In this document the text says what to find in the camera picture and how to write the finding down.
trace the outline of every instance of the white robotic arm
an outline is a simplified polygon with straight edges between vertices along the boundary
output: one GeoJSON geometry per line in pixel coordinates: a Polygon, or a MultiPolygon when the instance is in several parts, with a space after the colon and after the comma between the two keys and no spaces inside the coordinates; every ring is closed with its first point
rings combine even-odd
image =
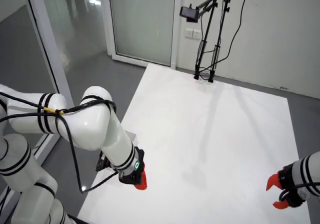
{"type": "MultiPolygon", "coordinates": [[[[0,120],[6,115],[12,117],[12,115],[34,114],[34,116],[10,118],[9,122],[19,133],[59,133],[79,148],[101,149],[115,170],[115,174],[119,173],[119,180],[122,183],[133,184],[140,190],[146,189],[143,150],[133,146],[116,117],[113,103],[108,101],[93,105],[94,100],[112,101],[112,98],[105,89],[94,86],[85,91],[80,106],[66,109],[67,103],[61,94],[20,93],[0,85],[0,120]],[[40,113],[43,115],[43,112],[57,112],[59,115],[62,114],[63,118],[57,117],[56,113],[51,113],[49,116],[38,115],[40,113]]],[[[64,218],[65,223],[71,223],[62,205],[55,199],[58,188],[56,181],[37,164],[22,135],[10,134],[3,137],[4,126],[5,121],[0,122],[0,174],[11,189],[22,192],[12,223],[32,223],[35,219],[37,223],[45,223],[44,220],[48,222],[49,218],[59,219],[60,216],[64,218]],[[38,206],[31,205],[26,209],[28,202],[38,206]]],[[[102,184],[104,181],[85,191],[81,190],[73,146],[71,150],[79,190],[82,193],[91,191],[102,184]]]]}
{"type": "Polygon", "coordinates": [[[280,188],[279,201],[273,206],[277,209],[299,207],[311,196],[320,197],[320,152],[297,160],[273,174],[266,186],[280,188]]]}

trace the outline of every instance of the white table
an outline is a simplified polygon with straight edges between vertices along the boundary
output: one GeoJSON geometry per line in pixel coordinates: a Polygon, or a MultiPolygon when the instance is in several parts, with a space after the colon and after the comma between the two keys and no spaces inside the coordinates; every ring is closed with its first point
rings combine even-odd
{"type": "MultiPolygon", "coordinates": [[[[309,224],[277,210],[267,180],[298,159],[287,99],[150,64],[122,125],[145,151],[148,188],[113,178],[79,218],[94,224],[309,224]]],[[[110,172],[98,173],[94,184],[110,172]]]]}

